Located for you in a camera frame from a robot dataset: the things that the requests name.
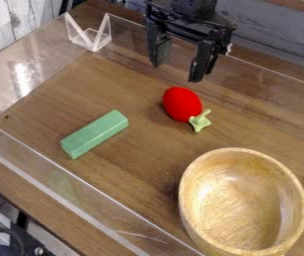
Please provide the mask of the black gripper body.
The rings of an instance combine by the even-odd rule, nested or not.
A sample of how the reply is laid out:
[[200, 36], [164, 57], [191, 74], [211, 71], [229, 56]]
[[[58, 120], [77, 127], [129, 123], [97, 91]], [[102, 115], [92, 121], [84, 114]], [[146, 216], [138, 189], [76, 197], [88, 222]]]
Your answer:
[[217, 0], [145, 0], [145, 26], [151, 19], [165, 26], [167, 34], [197, 44], [216, 43], [219, 54], [227, 55], [236, 23], [216, 12]]

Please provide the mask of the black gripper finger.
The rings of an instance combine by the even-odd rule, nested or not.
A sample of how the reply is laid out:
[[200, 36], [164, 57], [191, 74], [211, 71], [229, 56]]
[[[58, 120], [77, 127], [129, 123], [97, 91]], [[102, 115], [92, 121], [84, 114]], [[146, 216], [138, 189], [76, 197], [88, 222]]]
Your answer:
[[172, 39], [165, 26], [151, 19], [146, 20], [146, 43], [151, 63], [159, 67], [168, 62]]
[[217, 60], [216, 43], [203, 40], [197, 43], [196, 56], [191, 63], [189, 82], [200, 82], [203, 77], [212, 72]]

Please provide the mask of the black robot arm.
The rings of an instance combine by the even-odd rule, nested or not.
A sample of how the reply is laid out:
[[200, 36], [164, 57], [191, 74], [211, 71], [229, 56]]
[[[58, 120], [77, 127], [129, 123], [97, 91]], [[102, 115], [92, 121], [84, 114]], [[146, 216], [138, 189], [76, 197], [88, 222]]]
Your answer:
[[145, 0], [145, 29], [149, 61], [155, 67], [165, 64], [171, 55], [172, 37], [196, 45], [189, 67], [189, 82], [200, 82], [212, 72], [219, 55], [232, 47], [236, 24], [216, 12], [217, 0], [171, 0], [157, 4]]

